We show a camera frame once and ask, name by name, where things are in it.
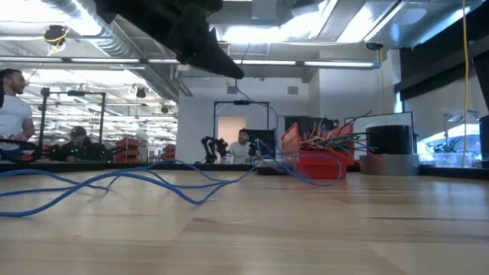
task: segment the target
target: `white t-shirt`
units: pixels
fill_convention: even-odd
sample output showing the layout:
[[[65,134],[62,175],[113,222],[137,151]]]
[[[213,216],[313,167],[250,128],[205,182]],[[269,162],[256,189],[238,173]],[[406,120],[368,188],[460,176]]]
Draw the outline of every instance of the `white t-shirt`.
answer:
[[[232,155],[233,164],[246,164],[251,163],[251,157],[249,155],[250,143],[241,145],[239,142],[235,142],[229,146],[229,152]]]
[[[26,119],[32,119],[32,110],[29,104],[17,96],[4,95],[3,106],[0,108],[0,136],[9,139],[11,136],[22,133],[22,124]],[[2,144],[2,150],[15,150],[17,144]]]

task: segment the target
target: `ductwork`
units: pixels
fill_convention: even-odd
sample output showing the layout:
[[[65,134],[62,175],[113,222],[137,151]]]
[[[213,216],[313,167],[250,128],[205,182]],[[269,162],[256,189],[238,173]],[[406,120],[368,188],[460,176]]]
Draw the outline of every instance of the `ductwork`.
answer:
[[[84,0],[42,0],[43,3],[50,8],[56,9],[68,15],[73,20],[91,19],[94,20],[100,27],[100,37],[112,37],[111,40],[94,40],[91,41],[93,45],[98,47],[101,51],[109,55],[110,57],[117,58],[142,58],[144,54],[136,48],[133,42],[127,37],[127,35],[114,23],[107,25],[97,14],[93,5],[85,2]],[[144,78],[147,84],[158,95],[165,99],[171,99],[178,102],[179,94],[188,95],[188,89],[184,89],[183,83],[177,79],[170,80],[167,77],[170,76],[170,66],[162,66],[167,71],[164,72],[166,76],[159,74],[153,67],[153,65],[147,65],[145,70],[136,72],[140,77]]]

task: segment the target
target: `clear plastic container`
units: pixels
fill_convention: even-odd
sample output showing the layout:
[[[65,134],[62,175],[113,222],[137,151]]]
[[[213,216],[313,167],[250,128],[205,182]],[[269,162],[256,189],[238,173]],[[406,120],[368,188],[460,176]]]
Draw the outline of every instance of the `clear plastic container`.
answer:
[[[461,168],[463,153],[438,153],[433,154],[436,167],[454,167]],[[477,154],[465,154],[465,168],[471,168]]]

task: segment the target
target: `blue cable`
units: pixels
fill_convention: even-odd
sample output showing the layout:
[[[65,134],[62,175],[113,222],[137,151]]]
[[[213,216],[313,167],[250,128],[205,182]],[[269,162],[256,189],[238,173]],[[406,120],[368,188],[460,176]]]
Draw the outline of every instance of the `blue cable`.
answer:
[[[198,168],[194,167],[193,165],[186,164],[185,163],[185,165],[187,165],[188,167],[192,168],[193,170],[198,171],[199,173],[201,173],[202,175],[204,175],[206,178],[208,178],[210,180],[213,180],[213,181],[219,181],[218,183],[213,183],[213,184],[208,184],[208,185],[185,186],[185,188],[215,187],[211,192],[209,192],[206,196],[204,196],[203,199],[200,199],[200,200],[195,200],[195,199],[192,199],[192,198],[188,197],[185,193],[183,193],[179,189],[179,188],[182,189],[183,187],[181,187],[181,186],[180,187],[177,187],[177,186],[175,186],[175,185],[173,185],[171,183],[168,183],[166,180],[164,180],[163,178],[161,178],[160,176],[158,176],[155,172],[150,171],[148,169],[148,167],[151,168],[151,167],[154,167],[155,165],[158,165],[160,163],[155,163],[155,164],[152,164],[152,165],[150,165],[148,167],[144,167],[144,168],[141,168],[141,169],[139,169],[139,168],[131,169],[132,171],[149,172],[152,175],[157,176],[159,180],[155,180],[155,179],[152,179],[152,178],[149,178],[149,177],[146,177],[146,176],[141,176],[141,175],[137,175],[137,174],[133,174],[133,173],[128,173],[128,170],[126,170],[126,171],[122,170],[122,171],[110,172],[110,173],[102,174],[100,176],[94,176],[93,178],[90,178],[88,180],[85,180],[82,183],[77,183],[77,182],[74,182],[72,180],[65,179],[65,178],[63,178],[61,176],[58,176],[58,175],[55,175],[55,174],[52,174],[52,173],[48,173],[48,172],[45,172],[45,171],[40,171],[40,170],[18,170],[18,171],[11,171],[11,172],[7,172],[7,173],[0,173],[0,177],[11,176],[11,175],[14,175],[14,174],[17,174],[17,175],[20,175],[20,174],[33,174],[33,173],[35,173],[35,174],[43,174],[43,175],[46,175],[46,176],[51,176],[51,177],[53,177],[54,179],[57,179],[57,180],[62,180],[62,181],[68,182],[68,183],[75,184],[75,186],[72,186],[72,187],[57,188],[57,189],[37,189],[37,190],[36,189],[30,189],[30,190],[22,190],[22,191],[14,191],[14,192],[3,193],[2,194],[3,196],[13,196],[13,195],[19,195],[19,194],[25,194],[25,193],[35,193],[35,192],[45,192],[45,191],[50,191],[51,192],[51,191],[63,191],[63,190],[66,190],[65,193],[59,195],[58,197],[56,197],[52,201],[50,201],[47,204],[42,205],[42,206],[40,206],[40,207],[38,207],[36,209],[22,211],[22,212],[0,212],[0,216],[1,217],[20,218],[20,217],[24,217],[24,216],[28,216],[28,215],[34,215],[34,214],[37,214],[39,212],[42,212],[42,211],[44,211],[44,210],[46,210],[46,209],[48,209],[48,208],[56,205],[58,202],[60,202],[61,200],[65,199],[67,196],[73,194],[74,192],[76,192],[77,190],[79,190],[79,189],[81,189],[83,187],[90,186],[91,183],[94,183],[97,180],[103,180],[103,179],[109,178],[109,177],[119,178],[121,176],[128,177],[128,178],[133,178],[133,179],[136,179],[136,180],[143,180],[143,181],[147,181],[149,183],[153,183],[155,185],[161,186],[163,188],[166,188],[166,189],[168,189],[168,190],[176,193],[178,196],[180,196],[182,199],[186,200],[189,203],[192,203],[194,205],[202,205],[211,196],[213,196],[216,192],[218,192],[222,187],[227,186],[229,184],[236,183],[236,182],[244,179],[246,176],[248,176],[250,173],[252,173],[254,171],[254,169],[256,168],[256,166],[262,160],[264,160],[264,159],[271,159],[271,160],[273,160],[279,167],[281,167],[282,169],[284,169],[286,172],[288,172],[294,178],[296,178],[298,180],[301,180],[301,181],[303,181],[305,183],[312,184],[314,186],[333,186],[333,185],[335,185],[340,180],[340,177],[341,177],[341,174],[342,174],[342,165],[339,162],[339,160],[337,160],[334,157],[328,156],[328,155],[311,155],[311,157],[325,157],[325,158],[329,158],[329,159],[332,159],[332,160],[336,161],[336,163],[338,164],[338,177],[335,180],[333,180],[333,182],[330,183],[330,184],[318,184],[318,183],[313,182],[310,178],[307,178],[304,175],[301,175],[300,173],[294,173],[288,167],[286,167],[285,165],[279,163],[277,160],[275,160],[274,158],[269,157],[269,156],[263,156],[257,162],[257,164],[255,164],[247,173],[245,173],[243,176],[241,176],[241,177],[239,177],[239,178],[237,178],[235,180],[217,180],[217,179],[213,179],[212,177],[205,175],[204,172],[202,172]]]

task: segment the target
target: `ceiling pipe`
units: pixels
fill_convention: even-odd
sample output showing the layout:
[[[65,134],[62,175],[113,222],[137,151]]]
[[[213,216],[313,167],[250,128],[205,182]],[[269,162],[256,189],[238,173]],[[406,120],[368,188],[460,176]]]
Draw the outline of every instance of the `ceiling pipe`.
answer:
[[[56,9],[70,16],[73,20],[94,20],[102,31],[99,37],[111,37],[111,40],[92,40],[93,45],[110,57],[117,58],[143,58],[144,54],[134,45],[127,35],[116,26],[115,22],[107,25],[97,14],[93,6],[83,0],[41,0],[50,8]],[[147,81],[147,84],[161,97],[178,102],[180,93],[178,89],[182,83],[173,83],[165,75],[159,74],[154,65],[147,65],[146,70],[134,72]]]
[[[112,37],[100,37],[96,35],[81,35],[81,36],[69,36],[66,39],[78,40],[78,41],[107,41],[112,40]],[[32,40],[44,40],[43,36],[37,34],[2,34],[0,35],[2,41],[32,41]]]

